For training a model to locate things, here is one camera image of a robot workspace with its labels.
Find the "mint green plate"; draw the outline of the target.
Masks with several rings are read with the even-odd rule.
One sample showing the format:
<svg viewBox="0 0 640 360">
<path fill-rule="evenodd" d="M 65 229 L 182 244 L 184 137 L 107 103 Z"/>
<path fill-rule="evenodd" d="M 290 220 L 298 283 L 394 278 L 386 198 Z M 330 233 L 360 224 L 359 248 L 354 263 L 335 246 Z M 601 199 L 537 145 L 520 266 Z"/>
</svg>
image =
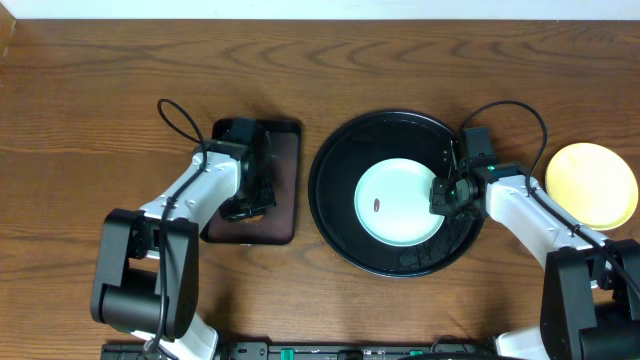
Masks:
<svg viewBox="0 0 640 360">
<path fill-rule="evenodd" d="M 411 247 L 426 242 L 445 220 L 430 212 L 434 179 L 433 171 L 414 160 L 392 158 L 373 165 L 355 189 L 360 225 L 386 245 Z"/>
</svg>

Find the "yellow plate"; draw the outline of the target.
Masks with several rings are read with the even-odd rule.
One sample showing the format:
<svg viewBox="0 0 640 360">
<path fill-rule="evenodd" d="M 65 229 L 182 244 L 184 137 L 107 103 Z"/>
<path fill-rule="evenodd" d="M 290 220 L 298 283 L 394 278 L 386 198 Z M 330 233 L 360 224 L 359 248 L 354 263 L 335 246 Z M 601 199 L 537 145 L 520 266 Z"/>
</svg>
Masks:
<svg viewBox="0 0 640 360">
<path fill-rule="evenodd" d="M 560 149 L 545 173 L 548 195 L 594 230 L 612 230 L 633 216 L 639 187 L 630 166 L 614 151 L 594 143 Z"/>
</svg>

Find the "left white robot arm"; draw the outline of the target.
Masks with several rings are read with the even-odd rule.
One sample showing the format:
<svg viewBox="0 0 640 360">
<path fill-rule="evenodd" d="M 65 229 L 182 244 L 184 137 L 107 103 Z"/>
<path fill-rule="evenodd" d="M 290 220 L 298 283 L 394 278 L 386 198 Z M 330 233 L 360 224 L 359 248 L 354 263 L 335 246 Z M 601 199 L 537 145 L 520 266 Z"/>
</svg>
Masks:
<svg viewBox="0 0 640 360">
<path fill-rule="evenodd" d="M 226 201 L 252 197 L 270 150 L 268 139 L 204 141 L 157 198 L 136 211 L 112 210 L 101 232 L 93 320 L 144 340 L 145 358 L 213 358 L 218 334 L 196 313 L 199 235 Z"/>
</svg>

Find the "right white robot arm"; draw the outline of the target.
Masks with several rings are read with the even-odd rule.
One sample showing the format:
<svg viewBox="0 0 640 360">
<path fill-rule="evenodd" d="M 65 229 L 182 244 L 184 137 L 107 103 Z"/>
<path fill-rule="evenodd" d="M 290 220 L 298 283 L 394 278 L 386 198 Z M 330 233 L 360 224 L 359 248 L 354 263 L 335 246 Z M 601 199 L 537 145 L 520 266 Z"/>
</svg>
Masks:
<svg viewBox="0 0 640 360">
<path fill-rule="evenodd" d="M 538 326 L 500 335 L 501 356 L 636 359 L 639 244 L 612 241 L 579 223 L 517 163 L 436 177 L 430 211 L 489 217 L 507 228 L 544 270 Z"/>
</svg>

